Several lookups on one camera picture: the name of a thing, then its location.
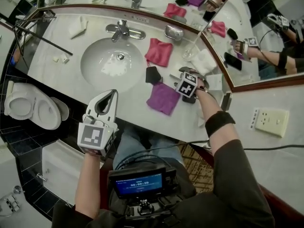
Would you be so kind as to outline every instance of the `patterned carpet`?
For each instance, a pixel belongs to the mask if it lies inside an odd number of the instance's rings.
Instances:
[[[179,148],[197,193],[212,191],[213,168],[190,145],[181,145]]]

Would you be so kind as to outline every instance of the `power outlet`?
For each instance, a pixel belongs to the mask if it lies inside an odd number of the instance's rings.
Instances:
[[[278,109],[259,109],[255,128],[284,137],[289,118],[289,111]]]
[[[145,22],[145,23],[149,23],[149,19],[144,18],[144,17],[132,16],[132,18],[133,18],[134,20],[139,21],[139,22]]]

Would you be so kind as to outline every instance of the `reflected faucet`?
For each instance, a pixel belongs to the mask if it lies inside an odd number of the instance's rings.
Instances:
[[[142,0],[132,0],[131,8],[138,10],[141,4],[142,4]]]
[[[117,30],[112,36],[112,41],[116,42],[121,36],[129,36],[130,30],[127,27],[127,21],[120,19],[117,22]]]

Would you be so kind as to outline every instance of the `black arm strap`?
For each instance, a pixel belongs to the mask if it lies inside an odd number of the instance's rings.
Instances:
[[[286,63],[287,63],[287,55],[286,55],[285,52],[281,52],[281,53],[280,53],[279,64],[278,64],[277,67],[278,67],[279,69],[285,69]]]
[[[228,112],[215,113],[206,121],[205,124],[208,137],[214,134],[221,127],[231,123],[235,124],[236,122],[233,120],[233,118]]]

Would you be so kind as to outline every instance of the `red cloth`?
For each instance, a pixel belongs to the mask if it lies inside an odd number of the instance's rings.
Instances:
[[[209,28],[212,33],[217,34],[223,38],[226,37],[226,27],[224,22],[212,21],[212,26]]]
[[[174,3],[168,3],[167,10],[163,13],[164,16],[172,18],[173,15],[178,15],[180,17],[184,17],[186,14],[186,10],[177,6]]]
[[[167,67],[172,53],[173,45],[171,43],[162,42],[156,38],[150,39],[150,47],[144,56],[147,63],[152,62],[156,65]]]

